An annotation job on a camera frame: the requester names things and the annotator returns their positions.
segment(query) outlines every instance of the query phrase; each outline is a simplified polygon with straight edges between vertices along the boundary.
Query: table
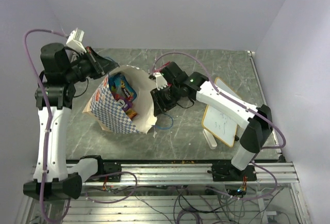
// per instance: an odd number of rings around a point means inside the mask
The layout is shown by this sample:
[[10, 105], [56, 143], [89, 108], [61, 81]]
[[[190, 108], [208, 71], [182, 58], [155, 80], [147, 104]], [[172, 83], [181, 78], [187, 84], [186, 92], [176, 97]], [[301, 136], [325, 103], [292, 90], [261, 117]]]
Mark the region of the table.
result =
[[[156, 56], [173, 50], [150, 49], [103, 49], [97, 50], [101, 56], [110, 56], [121, 65], [133, 65], [148, 71]], [[225, 50], [177, 50], [196, 56], [209, 70], [213, 79], [220, 77], [242, 99], [260, 106], [262, 95], [252, 62], [246, 51]], [[193, 71], [204, 73], [203, 69], [189, 57], [170, 55], [162, 63], [175, 61], [187, 74]], [[218, 141], [216, 149], [211, 150], [202, 133], [201, 125], [206, 105], [196, 102], [190, 109], [179, 106], [168, 112], [174, 118], [170, 130], [152, 128], [148, 134], [116, 134], [102, 131], [98, 123], [90, 116], [82, 114], [82, 110], [98, 87], [102, 79], [90, 80], [87, 92], [73, 101], [67, 133], [67, 159], [79, 159], [84, 155], [101, 155], [103, 159], [231, 159], [239, 143], [232, 148]], [[76, 84], [77, 93], [84, 91], [86, 82]], [[181, 100], [182, 106], [189, 106], [189, 100]], [[158, 126], [166, 127], [171, 120], [160, 115]], [[243, 130], [238, 128], [237, 135]], [[265, 146], [275, 145], [271, 135]], [[260, 152], [257, 159], [278, 159], [277, 151], [267, 149]]]

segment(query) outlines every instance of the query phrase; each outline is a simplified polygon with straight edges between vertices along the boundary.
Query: white eraser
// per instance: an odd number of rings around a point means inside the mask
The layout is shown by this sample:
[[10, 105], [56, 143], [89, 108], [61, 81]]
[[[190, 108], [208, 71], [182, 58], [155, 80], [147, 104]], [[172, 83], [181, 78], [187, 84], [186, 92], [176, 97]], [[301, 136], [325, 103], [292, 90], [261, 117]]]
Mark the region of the white eraser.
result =
[[207, 140], [208, 145], [211, 149], [215, 149], [217, 147], [217, 141], [215, 140], [213, 134], [208, 132], [206, 129], [203, 129], [203, 134], [205, 136], [205, 139]]

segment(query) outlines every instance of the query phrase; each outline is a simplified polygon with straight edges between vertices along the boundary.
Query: blue string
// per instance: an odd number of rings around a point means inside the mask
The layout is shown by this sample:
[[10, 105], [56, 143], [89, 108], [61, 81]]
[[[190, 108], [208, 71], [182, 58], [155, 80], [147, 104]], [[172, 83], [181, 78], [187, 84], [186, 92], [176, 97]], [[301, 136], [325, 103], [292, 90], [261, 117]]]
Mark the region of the blue string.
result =
[[108, 56], [105, 56], [104, 58], [108, 59], [108, 60], [112, 60], [113, 62], [115, 62], [113, 59], [111, 59], [110, 57]]
[[171, 120], [172, 120], [171, 125], [170, 125], [169, 127], [160, 127], [160, 126], [158, 126], [158, 125], [154, 125], [154, 127], [158, 128], [158, 129], [160, 129], [160, 130], [169, 130], [171, 127], [173, 127], [173, 124], [174, 124], [173, 117], [171, 117], [169, 114], [166, 114], [166, 113], [163, 113], [163, 114], [164, 114], [164, 115], [167, 115], [167, 116], [169, 116], [169, 117], [171, 118]]

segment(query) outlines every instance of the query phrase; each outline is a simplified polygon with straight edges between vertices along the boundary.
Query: back wall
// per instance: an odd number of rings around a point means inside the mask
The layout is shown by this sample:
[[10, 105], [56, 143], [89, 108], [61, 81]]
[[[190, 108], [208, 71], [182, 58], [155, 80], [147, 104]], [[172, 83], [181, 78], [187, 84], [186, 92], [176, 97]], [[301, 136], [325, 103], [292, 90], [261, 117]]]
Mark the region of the back wall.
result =
[[115, 48], [255, 51], [284, 0], [48, 0], [66, 33]]

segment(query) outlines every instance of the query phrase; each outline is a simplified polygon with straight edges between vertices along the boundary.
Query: blue checkered pattern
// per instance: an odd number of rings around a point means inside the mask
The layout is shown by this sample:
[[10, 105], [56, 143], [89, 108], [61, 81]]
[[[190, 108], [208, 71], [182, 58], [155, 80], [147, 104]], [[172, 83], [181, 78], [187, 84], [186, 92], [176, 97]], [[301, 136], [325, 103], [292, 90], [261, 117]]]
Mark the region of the blue checkered pattern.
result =
[[[97, 102], [95, 97], [100, 90], [100, 98]], [[108, 129], [115, 133], [130, 134], [138, 133], [137, 127], [132, 120], [126, 115], [117, 101], [113, 98], [109, 89], [108, 82], [104, 86], [104, 81], [98, 86], [92, 96], [91, 112], [104, 124]]]

